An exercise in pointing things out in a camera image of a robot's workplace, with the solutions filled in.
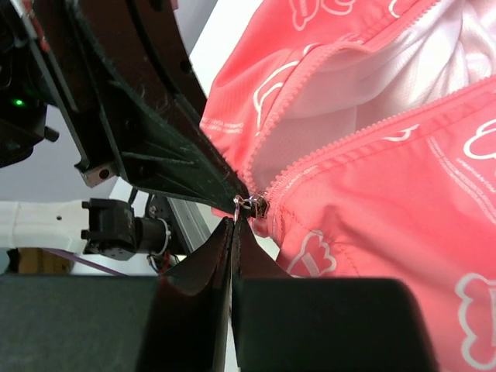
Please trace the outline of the pink jacket white lining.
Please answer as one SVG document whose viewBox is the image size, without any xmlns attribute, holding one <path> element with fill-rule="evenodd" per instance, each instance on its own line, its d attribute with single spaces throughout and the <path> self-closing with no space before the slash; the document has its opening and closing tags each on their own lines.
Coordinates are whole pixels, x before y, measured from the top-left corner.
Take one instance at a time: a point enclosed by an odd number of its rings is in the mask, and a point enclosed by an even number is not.
<svg viewBox="0 0 496 372">
<path fill-rule="evenodd" d="M 394 277 L 443 371 L 495 369 L 495 3 L 263 1 L 201 129 L 297 277 Z"/>
</svg>

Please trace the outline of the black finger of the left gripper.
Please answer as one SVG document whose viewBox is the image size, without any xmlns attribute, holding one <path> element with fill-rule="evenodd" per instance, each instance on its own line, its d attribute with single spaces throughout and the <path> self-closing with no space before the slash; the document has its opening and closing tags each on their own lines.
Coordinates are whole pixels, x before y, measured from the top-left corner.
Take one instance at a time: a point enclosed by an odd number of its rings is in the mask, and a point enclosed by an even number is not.
<svg viewBox="0 0 496 372">
<path fill-rule="evenodd" d="M 234 209 L 248 191 L 202 132 L 205 94 L 169 1 L 25 1 L 22 18 L 81 154 L 142 191 Z"/>
</svg>

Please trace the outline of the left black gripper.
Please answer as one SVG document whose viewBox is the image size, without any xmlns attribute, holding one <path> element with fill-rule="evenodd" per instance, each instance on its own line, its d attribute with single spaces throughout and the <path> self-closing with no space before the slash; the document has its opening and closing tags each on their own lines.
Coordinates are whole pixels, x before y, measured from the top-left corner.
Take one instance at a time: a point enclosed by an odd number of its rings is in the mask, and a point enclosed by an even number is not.
<svg viewBox="0 0 496 372">
<path fill-rule="evenodd" d="M 1 2 L 1 166 L 19 163 L 36 144 L 54 143 L 58 131 L 46 124 L 54 105 L 29 45 L 33 39 L 10 1 Z"/>
</svg>

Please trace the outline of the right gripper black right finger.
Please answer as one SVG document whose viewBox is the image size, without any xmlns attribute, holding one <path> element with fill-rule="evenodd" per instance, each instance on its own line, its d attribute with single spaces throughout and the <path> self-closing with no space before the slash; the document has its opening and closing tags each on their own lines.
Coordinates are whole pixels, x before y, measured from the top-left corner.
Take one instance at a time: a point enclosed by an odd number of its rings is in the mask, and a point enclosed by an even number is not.
<svg viewBox="0 0 496 372">
<path fill-rule="evenodd" d="M 232 240 L 232 329 L 242 371 L 437 371 L 419 306 L 389 278 L 297 279 L 257 243 Z"/>
</svg>

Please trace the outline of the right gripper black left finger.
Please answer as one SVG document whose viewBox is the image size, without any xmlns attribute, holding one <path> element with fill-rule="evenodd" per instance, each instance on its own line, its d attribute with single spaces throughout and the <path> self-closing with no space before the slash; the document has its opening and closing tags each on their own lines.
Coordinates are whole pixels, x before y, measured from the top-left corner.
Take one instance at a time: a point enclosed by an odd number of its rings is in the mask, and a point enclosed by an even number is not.
<svg viewBox="0 0 496 372">
<path fill-rule="evenodd" d="M 5 274 L 3 371 L 221 371 L 233 221 L 162 276 Z"/>
</svg>

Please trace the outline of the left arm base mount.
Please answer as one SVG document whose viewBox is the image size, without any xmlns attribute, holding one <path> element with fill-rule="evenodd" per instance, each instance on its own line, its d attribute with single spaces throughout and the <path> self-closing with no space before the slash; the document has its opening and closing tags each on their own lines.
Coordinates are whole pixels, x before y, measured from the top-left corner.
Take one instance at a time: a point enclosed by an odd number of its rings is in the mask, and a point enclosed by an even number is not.
<svg viewBox="0 0 496 372">
<path fill-rule="evenodd" d="M 147 195 L 143 215 L 138 216 L 140 191 L 131 188 L 128 203 L 135 214 L 134 226 L 136 252 L 145 253 L 152 270 L 163 275 L 180 263 L 191 252 L 185 234 L 181 231 L 179 218 L 169 198 Z"/>
</svg>

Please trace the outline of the silver zipper slider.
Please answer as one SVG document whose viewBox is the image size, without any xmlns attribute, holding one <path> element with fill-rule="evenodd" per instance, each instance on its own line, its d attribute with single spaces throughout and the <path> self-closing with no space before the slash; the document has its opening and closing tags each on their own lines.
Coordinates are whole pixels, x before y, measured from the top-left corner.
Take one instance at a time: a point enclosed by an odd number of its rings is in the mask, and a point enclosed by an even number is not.
<svg viewBox="0 0 496 372">
<path fill-rule="evenodd" d="M 248 198 L 236 195 L 233 202 L 235 205 L 233 214 L 235 222 L 240 218 L 264 219 L 267 217 L 269 203 L 263 194 L 251 195 Z"/>
</svg>

